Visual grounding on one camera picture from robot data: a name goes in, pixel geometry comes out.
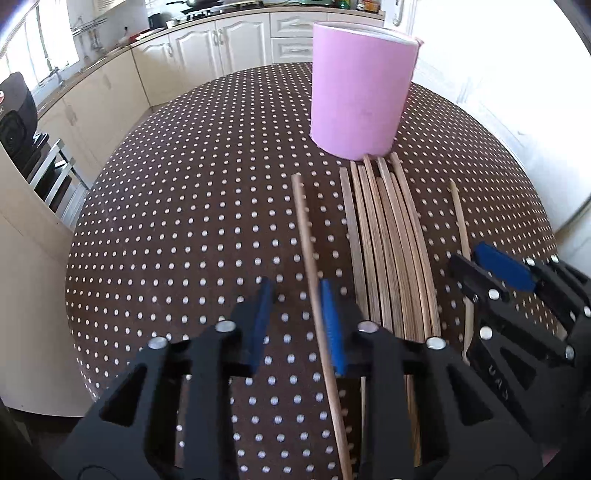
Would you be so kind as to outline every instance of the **white door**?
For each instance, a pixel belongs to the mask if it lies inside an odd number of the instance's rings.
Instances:
[[[184,93],[168,35],[142,43],[132,52],[151,106],[167,103]]]
[[[168,36],[186,92],[223,75],[215,22],[184,28]]]
[[[224,74],[271,64],[269,14],[216,20]]]
[[[74,113],[60,99],[39,120],[38,132],[49,134],[49,142],[53,145],[62,139],[72,157],[76,160],[75,169],[88,186],[91,186],[100,170],[100,165],[86,145],[80,132],[74,125]]]

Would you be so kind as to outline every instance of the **white wall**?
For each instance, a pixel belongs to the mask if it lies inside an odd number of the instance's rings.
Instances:
[[[83,416],[64,299],[70,232],[0,145],[0,397],[12,408]]]
[[[591,193],[591,57],[553,0],[418,0],[414,80],[516,155],[558,230]]]

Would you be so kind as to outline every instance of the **pink cylinder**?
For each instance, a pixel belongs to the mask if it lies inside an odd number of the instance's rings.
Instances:
[[[316,145],[347,160],[386,155],[421,45],[385,28],[315,23],[310,136]]]

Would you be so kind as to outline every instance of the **drawer handle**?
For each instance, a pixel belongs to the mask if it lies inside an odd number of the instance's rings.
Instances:
[[[311,53],[312,50],[310,48],[288,48],[288,53]]]
[[[312,29],[312,24],[310,24],[310,23],[303,23],[303,22],[300,22],[299,20],[296,20],[296,21],[290,23],[289,26],[292,27],[292,28],[302,27],[302,28],[306,28],[307,30],[311,30]]]

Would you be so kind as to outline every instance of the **table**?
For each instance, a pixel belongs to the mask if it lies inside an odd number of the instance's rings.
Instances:
[[[290,175],[306,187],[319,274],[353,291],[338,168],[309,138],[311,64],[237,72],[170,102],[121,144],[89,193],[74,233],[66,302],[77,361],[97,398],[152,336],[179,341],[229,315],[257,281],[277,282],[265,353],[232,384],[243,478],[339,476],[314,338]],[[443,336],[460,349],[462,295],[446,273],[460,249],[453,178],[471,246],[517,257],[556,251],[544,209],[510,153],[457,106],[413,84],[393,145],[421,218]],[[533,297],[518,306],[555,331]],[[340,385],[354,465],[356,382]],[[182,421],[177,428],[182,430]]]

